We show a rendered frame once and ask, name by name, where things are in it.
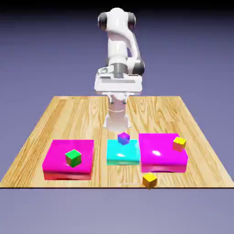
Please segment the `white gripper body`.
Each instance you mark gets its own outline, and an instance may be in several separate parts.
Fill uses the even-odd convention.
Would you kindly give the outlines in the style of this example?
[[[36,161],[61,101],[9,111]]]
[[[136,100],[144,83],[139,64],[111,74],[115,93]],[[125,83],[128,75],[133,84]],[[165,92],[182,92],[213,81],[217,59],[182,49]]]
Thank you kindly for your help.
[[[123,78],[114,78],[113,73],[96,74],[94,90],[100,94],[106,93],[140,93],[142,91],[142,76],[123,74]]]

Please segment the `small purple cube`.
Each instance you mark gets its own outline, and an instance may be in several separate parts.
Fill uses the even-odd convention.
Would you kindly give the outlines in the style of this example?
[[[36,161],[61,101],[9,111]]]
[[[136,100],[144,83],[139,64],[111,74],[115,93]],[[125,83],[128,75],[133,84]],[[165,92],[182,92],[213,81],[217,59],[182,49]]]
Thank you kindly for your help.
[[[128,135],[126,132],[122,132],[122,133],[118,134],[117,140],[120,144],[126,145],[130,141],[130,135]]]

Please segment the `small green cube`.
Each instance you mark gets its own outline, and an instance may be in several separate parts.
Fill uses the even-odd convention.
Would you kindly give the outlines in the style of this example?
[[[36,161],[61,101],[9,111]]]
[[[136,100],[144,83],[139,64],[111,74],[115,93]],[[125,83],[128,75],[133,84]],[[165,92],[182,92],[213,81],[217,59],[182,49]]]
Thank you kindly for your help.
[[[65,154],[65,157],[66,157],[66,163],[70,167],[76,167],[81,163],[81,153],[75,149],[67,152]]]

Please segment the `small yellow cube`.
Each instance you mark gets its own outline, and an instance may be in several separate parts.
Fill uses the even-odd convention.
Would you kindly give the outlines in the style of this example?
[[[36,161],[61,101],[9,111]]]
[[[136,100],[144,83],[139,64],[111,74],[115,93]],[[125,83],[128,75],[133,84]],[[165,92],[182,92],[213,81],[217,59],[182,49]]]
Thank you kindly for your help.
[[[185,149],[186,146],[186,140],[181,137],[176,137],[173,140],[173,150],[182,152]]]

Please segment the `small orange cube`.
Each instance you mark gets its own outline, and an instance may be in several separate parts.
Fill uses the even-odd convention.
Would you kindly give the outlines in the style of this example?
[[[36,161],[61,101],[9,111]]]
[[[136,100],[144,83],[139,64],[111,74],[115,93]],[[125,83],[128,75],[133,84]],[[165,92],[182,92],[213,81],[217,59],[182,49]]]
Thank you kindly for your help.
[[[148,189],[154,188],[157,185],[157,176],[152,172],[144,174],[142,184]]]

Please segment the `large cyan box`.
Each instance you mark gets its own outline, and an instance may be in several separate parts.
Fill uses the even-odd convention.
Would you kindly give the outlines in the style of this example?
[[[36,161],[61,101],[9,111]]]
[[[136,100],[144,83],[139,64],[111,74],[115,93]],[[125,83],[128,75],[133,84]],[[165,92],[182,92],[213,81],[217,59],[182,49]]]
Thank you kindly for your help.
[[[121,144],[117,139],[109,139],[106,149],[107,165],[139,165],[140,150],[138,140],[131,139],[128,144]]]

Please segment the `large magenta box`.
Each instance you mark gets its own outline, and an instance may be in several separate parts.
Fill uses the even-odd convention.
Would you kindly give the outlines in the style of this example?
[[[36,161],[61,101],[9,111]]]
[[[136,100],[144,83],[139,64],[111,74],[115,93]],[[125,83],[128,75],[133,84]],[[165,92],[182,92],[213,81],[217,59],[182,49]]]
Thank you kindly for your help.
[[[71,154],[80,154],[81,163],[75,167],[67,164]],[[45,180],[85,180],[92,174],[94,157],[93,139],[56,139],[45,156],[42,164]]]
[[[141,171],[184,173],[188,155],[186,150],[173,149],[177,133],[140,133],[138,136]]]

